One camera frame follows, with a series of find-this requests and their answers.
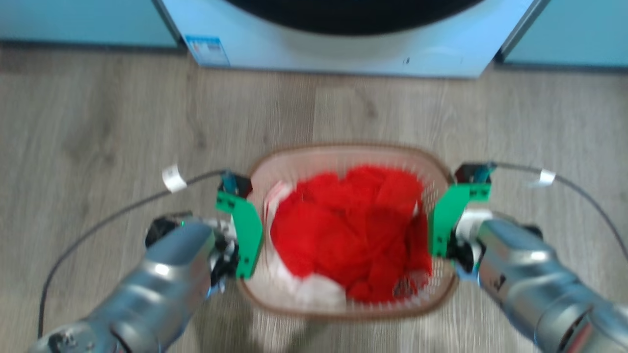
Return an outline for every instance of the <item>basket rim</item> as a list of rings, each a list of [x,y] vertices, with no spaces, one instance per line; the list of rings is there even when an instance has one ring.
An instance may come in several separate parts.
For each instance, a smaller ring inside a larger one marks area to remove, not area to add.
[[[264,155],[260,159],[258,159],[251,169],[249,170],[249,175],[253,175],[259,167],[267,162],[268,160],[282,155],[284,153],[293,153],[304,151],[312,148],[338,148],[338,147],[350,147],[350,148],[387,148],[391,150],[405,151],[413,154],[423,155],[426,159],[430,160],[434,165],[438,167],[438,169],[442,172],[443,177],[448,184],[452,184],[454,182],[454,177],[449,168],[440,161],[433,153],[425,151],[424,149],[405,145],[405,144],[392,144],[392,143],[314,143],[314,144],[303,144],[299,146],[286,147],[286,148],[278,148],[273,150],[272,152]],[[244,296],[255,306],[263,309],[266,312],[273,313],[275,315],[281,315],[286,317],[293,318],[307,318],[310,320],[338,320],[338,321],[354,321],[354,320],[392,320],[398,318],[409,318],[416,317],[418,315],[422,315],[424,313],[432,312],[440,307],[442,307],[446,302],[448,302],[453,294],[456,292],[456,288],[458,287],[460,280],[455,272],[453,272],[453,276],[447,285],[447,289],[445,290],[445,294],[441,296],[434,304],[424,307],[424,308],[410,308],[409,310],[405,310],[402,312],[358,312],[358,313],[343,313],[340,315],[334,315],[331,313],[303,313],[297,312],[294,310],[288,309],[280,309],[276,307],[267,306],[258,300],[253,293],[250,291],[249,287],[246,285],[246,282],[242,279],[238,279],[236,284],[238,290],[244,294]]]

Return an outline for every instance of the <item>black cable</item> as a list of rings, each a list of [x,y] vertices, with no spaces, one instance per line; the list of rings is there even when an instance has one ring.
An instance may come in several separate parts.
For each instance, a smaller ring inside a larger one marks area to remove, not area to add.
[[[493,163],[495,163],[496,167],[503,168],[503,169],[527,171],[527,172],[535,173],[535,174],[540,174],[543,171],[543,169],[535,168],[533,166],[516,165],[516,164],[504,163],[504,162],[493,162]],[[582,187],[579,187],[578,185],[576,185],[576,183],[572,182],[571,180],[566,179],[558,174],[556,174],[556,176],[554,177],[554,180],[569,187],[570,189],[578,193],[580,196],[582,196],[585,200],[589,201],[591,206],[593,206],[593,208],[595,208],[595,210],[602,216],[602,218],[604,219],[604,222],[606,222],[606,225],[610,228],[610,231],[613,233],[615,240],[619,243],[619,247],[624,253],[624,257],[626,258],[626,260],[628,260],[628,249],[626,249],[626,244],[624,244],[624,240],[622,239],[622,236],[619,234],[617,227],[615,226],[615,224],[613,224],[613,221],[610,219],[609,215],[607,215],[606,212],[604,212],[604,209],[602,209],[602,206],[600,206],[600,204],[598,204],[597,201],[595,201],[595,199],[591,195],[589,195],[586,191],[584,191]]]
[[[203,173],[199,176],[195,176],[194,178],[190,179],[190,181],[187,182],[188,187],[201,182],[202,180],[205,180],[207,178],[211,178],[211,177],[215,177],[217,175],[220,175],[221,173],[223,173],[224,170],[212,170],[212,171],[208,171],[206,173]],[[107,225],[108,223],[112,222],[113,220],[116,220],[117,218],[119,218],[120,216],[134,210],[137,208],[140,208],[146,204],[149,204],[155,200],[158,200],[162,197],[171,195],[172,193],[169,190],[164,190],[162,192],[158,192],[152,196],[146,197],[143,200],[134,202],[131,205],[128,205],[127,207],[124,207],[121,210],[118,210],[117,212],[114,212],[113,214],[111,214],[110,216],[108,216],[107,218],[103,219],[102,221],[96,223],[95,226],[91,227],[90,229],[87,230],[87,232],[83,233],[80,237],[78,237],[78,239],[72,243],[72,245],[70,245],[61,256],[59,256],[59,258],[55,261],[55,264],[52,266],[52,268],[50,269],[50,272],[48,272],[48,276],[46,277],[46,281],[43,284],[43,287],[41,289],[41,298],[40,298],[40,306],[39,306],[39,319],[38,319],[38,323],[37,323],[37,339],[40,339],[41,336],[43,336],[43,319],[44,319],[44,312],[46,309],[46,298],[48,296],[48,288],[50,287],[50,283],[52,282],[52,278],[54,277],[55,273],[57,272],[57,270],[59,269],[59,266],[61,266],[61,264],[70,257],[70,255],[72,255],[72,253],[74,253],[74,251],[76,249],[79,248],[79,246],[81,244],[83,244],[83,242],[85,242],[87,239],[91,238],[93,235],[96,234],[97,231],[101,230],[105,225]]]

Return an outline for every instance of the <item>red cloth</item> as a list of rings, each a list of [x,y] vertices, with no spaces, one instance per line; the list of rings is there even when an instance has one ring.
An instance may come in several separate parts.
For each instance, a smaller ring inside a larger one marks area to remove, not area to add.
[[[358,166],[343,180],[324,173],[279,205],[271,239],[295,276],[321,274],[364,302],[406,298],[424,285],[417,273],[431,275],[422,192],[405,171]]]

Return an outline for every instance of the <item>white cloth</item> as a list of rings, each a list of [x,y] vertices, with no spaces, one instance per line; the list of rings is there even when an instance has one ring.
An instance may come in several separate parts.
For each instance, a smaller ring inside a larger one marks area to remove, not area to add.
[[[268,229],[274,220],[274,215],[280,203],[294,190],[289,183],[278,182],[270,189],[264,200],[264,216]],[[312,274],[306,278],[299,278],[290,272],[281,260],[279,254],[274,251],[269,255],[268,270],[275,285],[292,295],[298,303],[322,305],[346,305],[347,295],[344,288],[338,283],[319,274]]]

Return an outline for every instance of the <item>white cable tie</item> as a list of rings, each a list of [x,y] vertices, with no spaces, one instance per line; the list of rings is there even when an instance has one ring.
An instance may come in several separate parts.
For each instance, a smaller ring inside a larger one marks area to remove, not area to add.
[[[175,193],[188,187],[188,184],[179,174],[179,167],[176,164],[164,169],[161,172],[161,178],[163,179],[163,183],[166,185],[166,188],[170,190],[171,193]]]
[[[554,179],[556,178],[556,173],[549,170],[541,170],[541,174],[539,174],[539,180],[536,180],[533,183],[529,184],[531,188],[544,188],[552,185]]]

